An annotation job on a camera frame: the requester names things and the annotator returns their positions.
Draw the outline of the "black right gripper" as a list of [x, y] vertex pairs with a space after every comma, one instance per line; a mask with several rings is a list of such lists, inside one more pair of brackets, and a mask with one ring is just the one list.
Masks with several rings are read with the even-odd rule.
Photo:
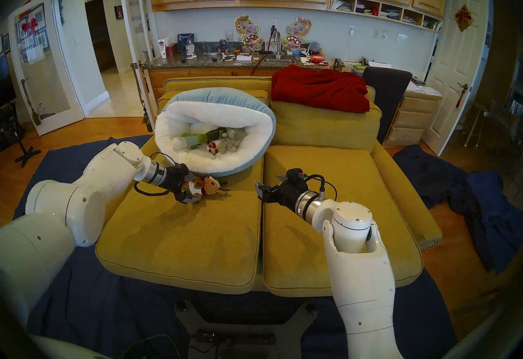
[[291, 211], [295, 211], [302, 194], [307, 192], [307, 185], [284, 184], [289, 182], [285, 175], [276, 175], [276, 178], [281, 184], [273, 187], [261, 182], [255, 182], [255, 191], [258, 198], [264, 203], [278, 203]]

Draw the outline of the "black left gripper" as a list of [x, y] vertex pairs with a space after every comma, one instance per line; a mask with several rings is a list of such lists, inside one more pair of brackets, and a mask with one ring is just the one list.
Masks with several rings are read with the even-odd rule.
[[176, 164], [165, 169], [165, 189], [173, 193], [175, 200], [182, 204], [200, 201], [198, 196], [183, 189], [185, 180], [189, 183], [198, 181], [197, 177], [189, 173], [189, 169], [185, 164]]

